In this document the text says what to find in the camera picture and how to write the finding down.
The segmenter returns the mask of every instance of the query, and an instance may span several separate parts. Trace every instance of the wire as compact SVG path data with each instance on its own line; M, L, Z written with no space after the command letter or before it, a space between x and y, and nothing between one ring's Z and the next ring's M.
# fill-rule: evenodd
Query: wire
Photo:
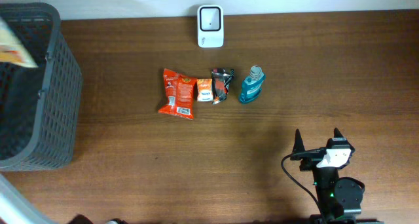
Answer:
M314 202L317 205L317 208L319 209L319 212L320 212L321 218L323 220L323 223L324 224L327 224L326 219L325 219L325 216L324 216L323 212L320 209L320 204L317 201L317 199L315 198L315 196L313 195L313 193L311 193L306 187L304 187L303 185L301 185L295 178L293 178L293 176L291 176L291 174L288 173L287 170L285 169L285 167L283 166L283 162L286 159L290 158L292 155L298 155L298 153L287 155L287 156L285 156L282 159L282 161L281 161L281 167L282 167L283 172L285 172L285 174L287 174L287 176L289 177L289 179L291 179L291 181L294 181L294 183L296 183L299 187L301 187L301 189L305 190L313 198Z

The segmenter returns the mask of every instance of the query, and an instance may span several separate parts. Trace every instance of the plastic crate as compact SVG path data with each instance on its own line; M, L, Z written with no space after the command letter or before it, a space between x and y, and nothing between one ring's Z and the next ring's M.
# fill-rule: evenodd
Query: plastic crate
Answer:
M51 170L73 157L82 75L44 3L0 5L0 16L37 62L0 62L0 170Z

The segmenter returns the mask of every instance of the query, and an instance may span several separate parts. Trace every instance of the mouthwash bottle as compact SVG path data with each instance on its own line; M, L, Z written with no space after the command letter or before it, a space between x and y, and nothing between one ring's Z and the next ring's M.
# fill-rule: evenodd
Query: mouthwash bottle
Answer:
M264 81L265 74L261 67L253 66L250 69L250 75L247 76L242 83L242 93L240 94L240 103L250 103L261 93L261 86Z

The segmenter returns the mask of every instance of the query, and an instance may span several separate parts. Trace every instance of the red snack bag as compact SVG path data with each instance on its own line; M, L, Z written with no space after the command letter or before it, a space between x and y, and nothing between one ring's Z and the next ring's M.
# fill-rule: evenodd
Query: red snack bag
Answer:
M193 119L192 103L196 79L164 69L163 80L168 103L158 112Z

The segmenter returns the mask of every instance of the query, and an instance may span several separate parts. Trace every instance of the blue bottle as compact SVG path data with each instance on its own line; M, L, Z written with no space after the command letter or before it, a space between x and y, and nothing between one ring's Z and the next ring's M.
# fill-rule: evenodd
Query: blue bottle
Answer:
M265 74L261 67L253 66L250 69L250 75L247 76L242 83L242 93L240 94L240 103L250 103L261 93L261 86L264 81Z

